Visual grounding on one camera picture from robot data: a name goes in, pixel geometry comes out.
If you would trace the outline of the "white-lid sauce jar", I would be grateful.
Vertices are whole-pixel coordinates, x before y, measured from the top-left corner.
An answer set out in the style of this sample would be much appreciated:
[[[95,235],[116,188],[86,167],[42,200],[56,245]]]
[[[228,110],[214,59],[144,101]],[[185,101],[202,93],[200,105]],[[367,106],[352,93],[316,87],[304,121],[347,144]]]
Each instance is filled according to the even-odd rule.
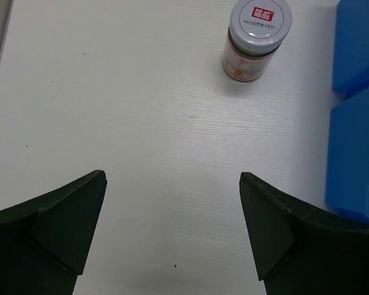
[[[286,1],[237,1],[222,56],[226,73],[240,82],[261,77],[291,25],[292,12]]]

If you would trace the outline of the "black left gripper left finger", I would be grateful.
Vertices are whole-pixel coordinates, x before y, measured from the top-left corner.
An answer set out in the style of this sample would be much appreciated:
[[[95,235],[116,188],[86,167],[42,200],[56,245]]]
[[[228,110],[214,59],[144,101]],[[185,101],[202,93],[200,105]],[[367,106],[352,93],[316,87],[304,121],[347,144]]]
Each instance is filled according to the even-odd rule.
[[[72,294],[107,187],[103,170],[0,211],[0,294]]]

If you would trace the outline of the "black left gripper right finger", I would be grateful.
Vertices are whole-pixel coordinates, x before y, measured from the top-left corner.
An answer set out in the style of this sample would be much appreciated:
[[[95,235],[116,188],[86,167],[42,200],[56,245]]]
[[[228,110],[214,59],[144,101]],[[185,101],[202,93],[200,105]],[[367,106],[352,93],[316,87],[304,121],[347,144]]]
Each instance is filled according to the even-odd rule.
[[[369,224],[304,202],[249,172],[240,200],[268,294],[369,294]]]

